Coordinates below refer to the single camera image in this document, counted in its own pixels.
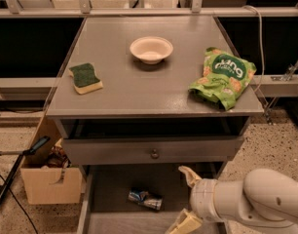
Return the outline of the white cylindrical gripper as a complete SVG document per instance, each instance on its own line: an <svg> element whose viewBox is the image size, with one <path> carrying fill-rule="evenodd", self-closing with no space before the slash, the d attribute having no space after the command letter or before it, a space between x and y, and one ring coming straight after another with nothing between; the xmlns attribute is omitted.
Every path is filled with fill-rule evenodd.
<svg viewBox="0 0 298 234"><path fill-rule="evenodd" d="M185 175L187 185L192 188L190 205L193 212L183 209L165 234L190 234L202 226L202 219L207 222L222 222L214 205L217 180L202 179L187 166L179 166L178 170Z"/></svg>

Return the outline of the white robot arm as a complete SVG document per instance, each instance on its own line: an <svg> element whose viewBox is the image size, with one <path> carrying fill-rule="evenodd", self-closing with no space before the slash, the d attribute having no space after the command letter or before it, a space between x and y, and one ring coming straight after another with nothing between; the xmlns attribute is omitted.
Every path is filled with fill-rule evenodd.
<svg viewBox="0 0 298 234"><path fill-rule="evenodd" d="M202 178L181 166L191 188L190 210L182 210L166 234L191 234L204 223L235 221L263 234L298 234L298 182L270 169L244 179Z"/></svg>

